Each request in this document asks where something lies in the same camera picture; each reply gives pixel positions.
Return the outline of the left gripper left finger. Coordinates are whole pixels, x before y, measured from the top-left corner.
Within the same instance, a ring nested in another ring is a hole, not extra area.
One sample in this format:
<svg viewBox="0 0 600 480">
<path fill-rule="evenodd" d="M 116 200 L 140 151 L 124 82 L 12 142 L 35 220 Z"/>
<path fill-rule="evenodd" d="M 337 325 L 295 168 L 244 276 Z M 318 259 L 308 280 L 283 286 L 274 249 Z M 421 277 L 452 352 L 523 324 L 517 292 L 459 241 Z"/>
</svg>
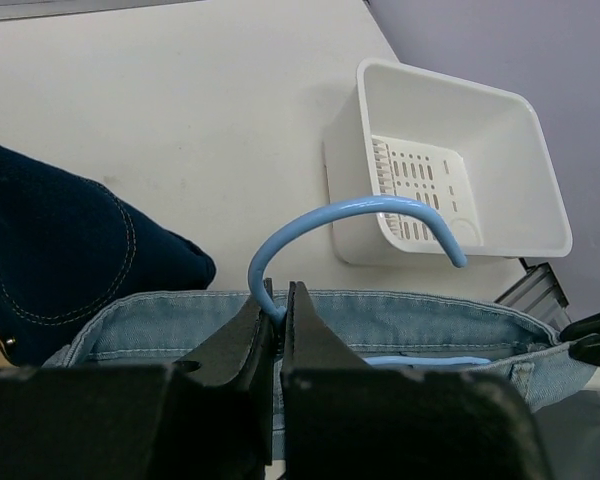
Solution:
<svg viewBox="0 0 600 480">
<path fill-rule="evenodd" d="M 244 292 L 136 294 L 0 368 L 0 479 L 261 479 L 275 326 Z"/>
</svg>

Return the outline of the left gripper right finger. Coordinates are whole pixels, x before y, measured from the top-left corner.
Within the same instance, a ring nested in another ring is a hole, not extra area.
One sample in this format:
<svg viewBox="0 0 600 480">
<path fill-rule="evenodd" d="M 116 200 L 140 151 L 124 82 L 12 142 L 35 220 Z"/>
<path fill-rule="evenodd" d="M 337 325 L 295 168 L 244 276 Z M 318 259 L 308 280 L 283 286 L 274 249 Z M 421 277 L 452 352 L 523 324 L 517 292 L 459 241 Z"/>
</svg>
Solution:
<svg viewBox="0 0 600 480">
<path fill-rule="evenodd" d="M 507 381 L 369 366 L 290 286 L 281 369 L 290 479 L 548 479 L 536 424 Z"/>
</svg>

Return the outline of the light blue denim skirt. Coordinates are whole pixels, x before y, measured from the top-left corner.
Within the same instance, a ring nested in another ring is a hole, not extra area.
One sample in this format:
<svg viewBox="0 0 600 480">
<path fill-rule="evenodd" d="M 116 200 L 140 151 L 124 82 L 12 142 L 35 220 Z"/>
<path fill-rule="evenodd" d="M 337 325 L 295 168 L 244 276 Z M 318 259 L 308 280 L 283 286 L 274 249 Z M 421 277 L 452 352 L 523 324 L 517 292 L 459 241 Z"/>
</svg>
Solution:
<svg viewBox="0 0 600 480">
<path fill-rule="evenodd" d="M 506 306 L 420 293 L 313 290 L 318 316 L 363 357 L 477 357 L 532 411 L 582 390 L 595 372 L 572 359 L 551 326 Z M 171 363 L 234 317 L 241 291 L 135 294 L 93 316 L 47 367 Z"/>
</svg>

